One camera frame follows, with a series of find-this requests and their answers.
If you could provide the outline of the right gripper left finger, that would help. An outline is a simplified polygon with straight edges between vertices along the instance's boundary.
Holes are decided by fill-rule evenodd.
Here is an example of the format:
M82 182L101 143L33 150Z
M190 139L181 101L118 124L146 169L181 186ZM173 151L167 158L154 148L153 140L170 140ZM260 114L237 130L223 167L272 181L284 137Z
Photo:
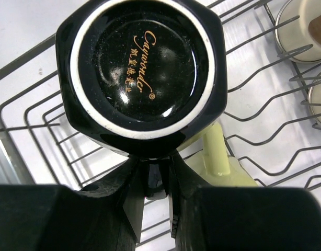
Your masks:
M80 191L0 185L0 250L135 250L144 194L128 159Z

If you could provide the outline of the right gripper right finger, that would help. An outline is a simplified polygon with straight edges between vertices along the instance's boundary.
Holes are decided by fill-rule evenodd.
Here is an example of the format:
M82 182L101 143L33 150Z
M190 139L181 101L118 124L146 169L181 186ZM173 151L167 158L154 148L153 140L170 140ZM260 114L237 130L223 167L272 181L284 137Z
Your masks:
M215 187L170 158L176 250L321 250L321 207L300 188Z

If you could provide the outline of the pale yellow mug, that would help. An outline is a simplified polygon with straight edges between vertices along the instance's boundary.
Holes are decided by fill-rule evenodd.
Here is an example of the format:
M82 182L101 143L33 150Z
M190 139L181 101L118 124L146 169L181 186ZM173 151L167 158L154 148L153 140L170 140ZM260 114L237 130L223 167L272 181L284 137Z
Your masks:
M183 151L199 139L203 141L202 150L187 158L185 163L206 182L218 187L258 186L238 159L228 154L223 130L218 122L191 137L177 151Z

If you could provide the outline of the black mug white inside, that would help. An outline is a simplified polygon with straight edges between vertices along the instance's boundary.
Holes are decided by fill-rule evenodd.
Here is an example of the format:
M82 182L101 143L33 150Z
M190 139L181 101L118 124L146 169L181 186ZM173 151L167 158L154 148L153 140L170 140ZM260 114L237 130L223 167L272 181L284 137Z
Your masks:
M70 125L145 162L145 197L166 197L167 159L226 108L219 16L197 1L88 1L55 49Z

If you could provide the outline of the steel cup beige sleeve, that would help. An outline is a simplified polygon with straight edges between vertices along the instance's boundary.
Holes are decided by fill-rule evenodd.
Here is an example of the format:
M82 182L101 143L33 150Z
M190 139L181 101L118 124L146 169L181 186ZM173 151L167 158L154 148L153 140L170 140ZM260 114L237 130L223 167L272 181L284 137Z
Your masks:
M312 82L307 97L309 110L312 115L316 115L316 120L321 125L321 73Z

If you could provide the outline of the steel cup brown base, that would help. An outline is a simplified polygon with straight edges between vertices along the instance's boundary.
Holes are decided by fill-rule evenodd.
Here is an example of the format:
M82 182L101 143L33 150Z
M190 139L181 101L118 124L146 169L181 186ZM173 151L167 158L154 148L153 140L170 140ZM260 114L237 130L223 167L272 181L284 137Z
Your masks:
M276 42L291 61L321 61L321 1L287 1L276 18Z

